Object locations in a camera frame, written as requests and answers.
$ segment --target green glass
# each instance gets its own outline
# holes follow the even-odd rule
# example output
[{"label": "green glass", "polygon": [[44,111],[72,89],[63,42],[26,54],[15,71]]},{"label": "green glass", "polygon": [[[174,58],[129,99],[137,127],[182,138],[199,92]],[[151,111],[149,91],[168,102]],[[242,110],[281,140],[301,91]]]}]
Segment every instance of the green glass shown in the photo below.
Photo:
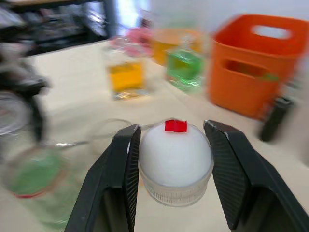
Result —
[{"label": "green glass", "polygon": [[200,73],[203,59],[189,48],[189,44],[189,40],[184,39],[180,47],[167,52],[168,80],[182,91],[197,89],[201,85]]},{"label": "green glass", "polygon": [[5,187],[44,226],[64,231],[80,186],[59,148],[32,148],[7,164]]}]

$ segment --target basket handle hole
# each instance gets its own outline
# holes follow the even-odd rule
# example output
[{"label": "basket handle hole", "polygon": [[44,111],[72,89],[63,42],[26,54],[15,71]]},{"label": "basket handle hole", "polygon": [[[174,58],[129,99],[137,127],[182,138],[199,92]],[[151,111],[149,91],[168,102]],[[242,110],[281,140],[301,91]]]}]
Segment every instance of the basket handle hole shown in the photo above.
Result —
[{"label": "basket handle hole", "polygon": [[278,81],[278,77],[263,67],[258,67],[252,64],[243,63],[235,60],[226,60],[224,67],[233,72],[241,73],[243,75],[258,78],[264,81]]},{"label": "basket handle hole", "polygon": [[272,37],[272,38],[282,39],[282,40],[289,39],[292,36],[289,30],[285,30],[282,28],[261,26],[261,25],[254,26],[252,31],[254,34],[257,34],[257,35],[267,36],[267,37]]}]

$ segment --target green liquid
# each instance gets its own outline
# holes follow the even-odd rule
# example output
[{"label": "green liquid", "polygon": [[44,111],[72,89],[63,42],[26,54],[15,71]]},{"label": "green liquid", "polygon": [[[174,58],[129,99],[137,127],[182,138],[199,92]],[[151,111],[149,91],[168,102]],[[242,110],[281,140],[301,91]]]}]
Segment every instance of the green liquid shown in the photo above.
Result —
[{"label": "green liquid", "polygon": [[61,158],[52,151],[31,158],[17,171],[10,191],[16,196],[33,195],[51,185],[61,171]]},{"label": "green liquid", "polygon": [[76,202],[79,188],[72,176],[59,176],[63,160],[56,150],[30,158],[17,171],[9,187],[16,196],[43,194],[20,199],[47,231],[64,231]]},{"label": "green liquid", "polygon": [[193,51],[175,50],[169,53],[167,75],[170,82],[183,91],[200,86],[202,58]]}]

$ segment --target glass bottle with green liquid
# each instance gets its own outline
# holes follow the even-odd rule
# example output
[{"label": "glass bottle with green liquid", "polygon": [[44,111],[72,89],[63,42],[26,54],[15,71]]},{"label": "glass bottle with green liquid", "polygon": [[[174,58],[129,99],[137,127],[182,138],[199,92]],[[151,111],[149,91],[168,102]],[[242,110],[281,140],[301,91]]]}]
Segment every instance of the glass bottle with green liquid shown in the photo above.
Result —
[{"label": "glass bottle with green liquid", "polygon": [[190,48],[193,40],[192,36],[185,35],[179,47],[167,51],[167,79],[185,92],[196,90],[201,85],[203,58]]}]

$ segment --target orange plastic basket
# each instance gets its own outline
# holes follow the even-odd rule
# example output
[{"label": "orange plastic basket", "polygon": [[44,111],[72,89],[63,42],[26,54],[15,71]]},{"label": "orange plastic basket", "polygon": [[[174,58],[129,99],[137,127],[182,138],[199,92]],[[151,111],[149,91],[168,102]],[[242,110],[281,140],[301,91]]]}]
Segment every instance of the orange plastic basket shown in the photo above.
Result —
[{"label": "orange plastic basket", "polygon": [[[257,34],[258,28],[283,29],[288,37]],[[209,95],[213,103],[258,118],[280,86],[293,77],[305,50],[305,21],[265,15],[243,15],[215,34]]]}]

